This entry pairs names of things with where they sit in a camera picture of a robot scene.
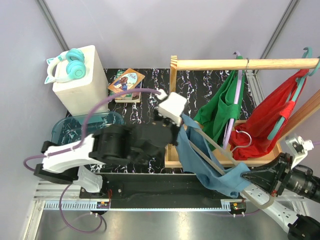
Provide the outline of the grey hanger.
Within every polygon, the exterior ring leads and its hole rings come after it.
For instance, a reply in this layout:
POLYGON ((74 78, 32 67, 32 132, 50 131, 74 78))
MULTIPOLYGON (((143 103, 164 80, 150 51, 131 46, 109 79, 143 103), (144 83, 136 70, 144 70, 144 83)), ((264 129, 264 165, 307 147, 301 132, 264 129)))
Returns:
MULTIPOLYGON (((206 142, 212 144, 215 147, 215 150, 213 150, 211 153, 216 157, 217 161, 219 161, 219 163, 223 167, 236 167, 242 162, 241 160, 235 160, 233 158, 233 154, 229 151, 229 145, 227 146, 227 149, 220 147, 207 134, 203 132, 204 127, 200 123, 194 120, 191 120, 191 122, 196 124, 196 128, 194 130, 197 131, 202 137, 204 137, 206 142)), ((248 160, 243 161, 243 163, 246 164, 249 168, 265 165, 271 162, 272 157, 275 157, 276 153, 280 153, 280 150, 281 147, 277 143, 270 153, 258 158, 248 158, 248 160)), ((240 193, 242 197, 251 201, 257 208, 261 210, 269 208, 275 201, 275 198, 273 196, 266 193, 264 190, 254 184, 249 185, 240 193)))

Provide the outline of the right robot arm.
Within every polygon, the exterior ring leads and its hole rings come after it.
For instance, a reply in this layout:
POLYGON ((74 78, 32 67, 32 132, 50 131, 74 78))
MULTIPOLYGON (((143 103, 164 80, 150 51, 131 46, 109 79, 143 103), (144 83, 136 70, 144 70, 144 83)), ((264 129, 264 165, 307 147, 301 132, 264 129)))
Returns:
POLYGON ((320 201, 320 179, 304 165, 293 166, 293 157, 280 153, 271 162, 244 172, 241 177, 250 182, 245 188, 240 181, 227 185, 228 195, 239 198, 246 193, 254 204, 272 218, 290 240, 318 240, 320 223, 311 216, 284 205, 309 199, 320 201))

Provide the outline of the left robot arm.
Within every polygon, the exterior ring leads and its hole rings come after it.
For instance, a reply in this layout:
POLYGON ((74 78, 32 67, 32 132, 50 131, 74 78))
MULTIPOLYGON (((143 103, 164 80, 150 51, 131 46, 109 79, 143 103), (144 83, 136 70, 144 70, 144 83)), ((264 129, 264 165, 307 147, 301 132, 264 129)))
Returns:
POLYGON ((167 145, 178 144, 181 125, 180 113, 158 108, 154 120, 148 124, 112 124, 89 134, 83 141, 61 146, 47 141, 43 144, 47 148, 43 151, 43 161, 36 165, 34 175, 54 184, 74 184, 103 198, 108 186, 87 165, 146 165, 167 145))

